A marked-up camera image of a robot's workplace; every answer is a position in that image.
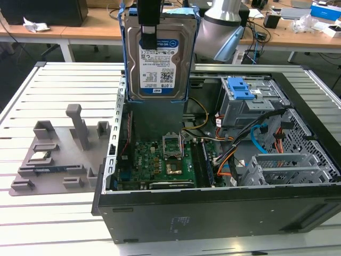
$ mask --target blue latch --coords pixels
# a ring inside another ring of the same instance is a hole
[[[137,8],[129,8],[129,16],[137,16]]]
[[[236,100],[253,100],[255,98],[249,91],[248,84],[241,77],[228,77],[228,87]]]

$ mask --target barcode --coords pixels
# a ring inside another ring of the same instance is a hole
[[[161,83],[172,83],[174,76],[174,68],[163,68],[161,72]]]

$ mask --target slotted metal surface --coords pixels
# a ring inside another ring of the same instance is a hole
[[[34,68],[0,115],[0,255],[251,255],[251,251],[269,255],[340,255],[341,214],[307,234],[116,246],[102,218],[90,214],[93,193],[11,197],[8,189],[32,142],[31,131],[37,120],[70,126],[65,106],[78,102],[86,124],[111,122],[123,68],[114,63],[48,63]],[[287,73],[289,79],[300,79],[293,82],[295,86],[316,86],[307,73],[303,78],[295,76],[305,73],[299,66],[198,65],[197,69],[278,71]],[[315,109],[335,109],[330,98],[325,98],[308,102]],[[328,123],[327,127],[337,126]]]
[[[234,65],[228,68],[224,65],[197,65],[199,71],[228,72],[279,72],[287,80],[314,111],[334,138],[341,144],[341,100],[314,74],[300,66],[266,66],[266,65]]]

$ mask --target green circuit board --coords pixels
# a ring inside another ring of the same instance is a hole
[[[192,154],[190,143],[185,141],[183,144],[183,157],[164,158],[163,142],[137,142],[135,145],[134,163],[131,170],[129,180],[124,180],[119,177],[118,182],[122,186],[122,190],[140,189],[142,182],[193,182],[196,187],[196,177],[192,164]],[[169,141],[166,143],[167,151],[177,151],[178,142]],[[216,151],[213,143],[207,142],[206,149],[209,158],[215,157]],[[181,174],[167,173],[170,166],[181,170]]]

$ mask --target small circuit board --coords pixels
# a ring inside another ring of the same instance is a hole
[[[181,157],[164,157],[163,142],[137,142],[135,145],[134,163],[131,170],[119,170],[119,190],[146,189],[155,182],[192,183],[197,187],[196,175],[191,154],[193,141],[184,141]],[[215,157],[215,146],[207,142],[207,155],[212,161]],[[167,151],[177,151],[177,142],[166,144]]]

